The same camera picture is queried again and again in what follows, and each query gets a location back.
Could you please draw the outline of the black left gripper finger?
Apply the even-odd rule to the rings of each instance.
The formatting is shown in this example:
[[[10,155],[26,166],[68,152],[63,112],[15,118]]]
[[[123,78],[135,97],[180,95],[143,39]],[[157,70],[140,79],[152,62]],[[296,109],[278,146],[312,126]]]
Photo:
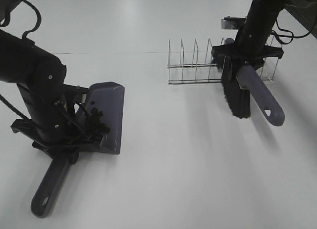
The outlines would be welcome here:
[[[89,135],[87,137],[83,137],[83,146],[100,145],[101,141],[102,141],[102,136]]]
[[[68,152],[68,161],[70,164],[76,164],[78,158],[79,158],[78,149],[72,149]]]

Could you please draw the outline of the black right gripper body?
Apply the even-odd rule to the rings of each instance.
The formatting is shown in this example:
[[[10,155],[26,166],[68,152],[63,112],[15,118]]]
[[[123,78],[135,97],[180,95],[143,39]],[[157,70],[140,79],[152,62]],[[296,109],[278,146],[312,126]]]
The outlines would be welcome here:
[[[226,40],[224,44],[213,46],[211,54],[215,59],[231,57],[241,61],[258,61],[267,57],[284,55],[280,47],[266,44],[272,31],[274,21],[246,21],[244,26],[237,30],[236,38]]]

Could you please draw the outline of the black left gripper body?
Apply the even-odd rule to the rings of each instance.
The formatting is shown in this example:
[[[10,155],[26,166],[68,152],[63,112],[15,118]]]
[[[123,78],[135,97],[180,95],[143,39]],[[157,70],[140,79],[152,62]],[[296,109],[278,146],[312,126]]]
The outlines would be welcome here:
[[[11,129],[33,141],[33,147],[52,154],[54,150],[77,146],[92,135],[76,117],[88,88],[61,84],[56,88],[17,84],[29,117],[16,119]]]

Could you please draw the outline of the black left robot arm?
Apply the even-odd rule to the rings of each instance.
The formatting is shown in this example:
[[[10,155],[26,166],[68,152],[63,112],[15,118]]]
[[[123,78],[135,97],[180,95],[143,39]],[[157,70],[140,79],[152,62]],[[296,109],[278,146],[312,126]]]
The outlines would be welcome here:
[[[29,117],[20,118],[12,131],[33,141],[33,147],[52,158],[62,154],[75,164],[79,147],[100,140],[76,118],[74,105],[82,105],[89,89],[67,85],[67,68],[55,55],[29,39],[0,33],[0,80],[17,85]]]

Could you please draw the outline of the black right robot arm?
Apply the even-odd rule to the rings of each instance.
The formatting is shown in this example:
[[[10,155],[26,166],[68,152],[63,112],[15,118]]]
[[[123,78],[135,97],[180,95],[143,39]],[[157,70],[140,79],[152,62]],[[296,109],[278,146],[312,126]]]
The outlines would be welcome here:
[[[245,18],[224,17],[221,28],[237,30],[233,41],[212,47],[214,61],[233,58],[240,61],[257,62],[267,57],[281,59],[284,51],[280,47],[266,44],[280,12],[285,8],[286,0],[252,0]]]

